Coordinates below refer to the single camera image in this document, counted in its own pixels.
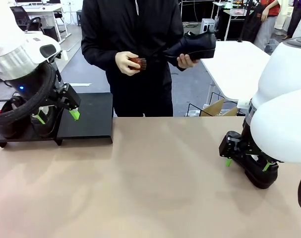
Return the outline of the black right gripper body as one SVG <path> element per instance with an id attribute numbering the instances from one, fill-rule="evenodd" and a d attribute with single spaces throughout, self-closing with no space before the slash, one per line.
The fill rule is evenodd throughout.
<path id="1" fill-rule="evenodd" d="M 252 136 L 251 136 L 251 131 L 250 131 L 250 126 L 246 121 L 243 122 L 242 125 L 242 132 L 237 133 L 236 139 L 238 139 L 238 143 L 236 145 L 237 147 L 237 158 L 245 158 L 247 155 L 254 155 L 254 156 L 262 156 L 263 153 L 259 149 L 259 147 L 256 145 L 254 142 Z"/>

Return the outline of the person's right hand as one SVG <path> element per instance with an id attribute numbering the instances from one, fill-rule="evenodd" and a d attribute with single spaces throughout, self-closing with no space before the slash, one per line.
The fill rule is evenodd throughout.
<path id="1" fill-rule="evenodd" d="M 118 52 L 115 55 L 115 62 L 120 72 L 128 76 L 139 73 L 140 65 L 132 62 L 130 59 L 137 58 L 138 55 L 131 52 Z"/>

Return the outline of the person's left hand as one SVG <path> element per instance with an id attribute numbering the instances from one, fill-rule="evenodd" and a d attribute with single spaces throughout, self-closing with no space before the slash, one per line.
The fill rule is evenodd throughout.
<path id="1" fill-rule="evenodd" d="M 182 69 L 194 67 L 199 61 L 199 59 L 191 60 L 190 56 L 185 54 L 180 54 L 180 56 L 177 57 L 178 67 Z"/>

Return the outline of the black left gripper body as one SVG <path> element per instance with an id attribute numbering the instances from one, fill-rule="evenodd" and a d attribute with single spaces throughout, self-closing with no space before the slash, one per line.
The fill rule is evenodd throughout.
<path id="1" fill-rule="evenodd" d="M 30 74 L 9 81 L 23 104 L 18 110 L 37 110 L 43 106 L 65 108 L 62 101 L 63 80 L 57 68 L 49 63 L 40 64 Z"/>

